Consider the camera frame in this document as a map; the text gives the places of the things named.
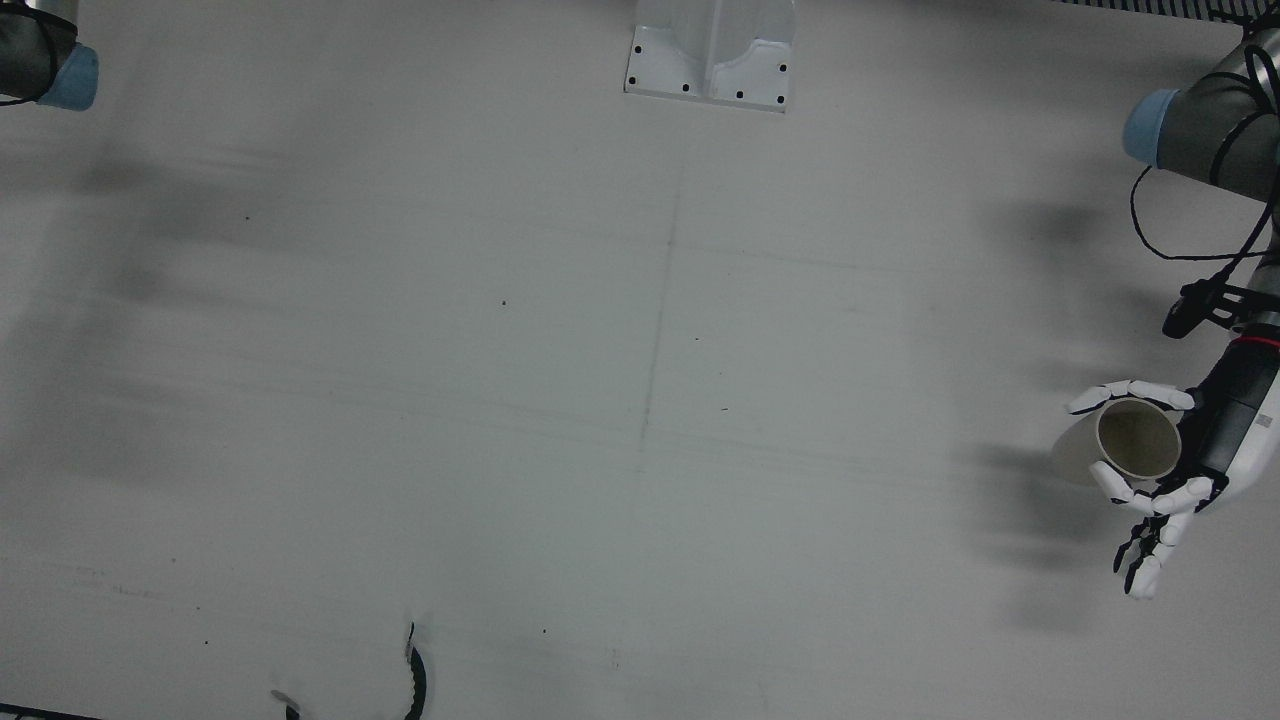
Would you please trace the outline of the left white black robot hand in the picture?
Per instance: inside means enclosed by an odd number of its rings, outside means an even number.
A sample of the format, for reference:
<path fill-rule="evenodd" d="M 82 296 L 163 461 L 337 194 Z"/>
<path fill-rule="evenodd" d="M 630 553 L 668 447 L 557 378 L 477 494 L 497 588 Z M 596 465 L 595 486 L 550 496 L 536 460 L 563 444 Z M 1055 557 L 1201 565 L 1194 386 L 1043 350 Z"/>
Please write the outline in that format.
<path fill-rule="evenodd" d="M 1133 416 L 1138 407 L 1149 407 L 1170 425 L 1149 434 L 1146 450 L 1171 439 L 1176 452 L 1151 470 L 1105 447 L 1106 414 Z M 1117 547 L 1112 570 L 1124 575 L 1126 594 L 1148 600 L 1190 523 L 1249 489 L 1277 452 L 1277 338 L 1236 337 L 1189 389 L 1115 380 L 1083 391 L 1065 410 L 1084 416 L 1100 445 L 1080 466 L 1085 477 L 1110 503 L 1140 519 Z"/>

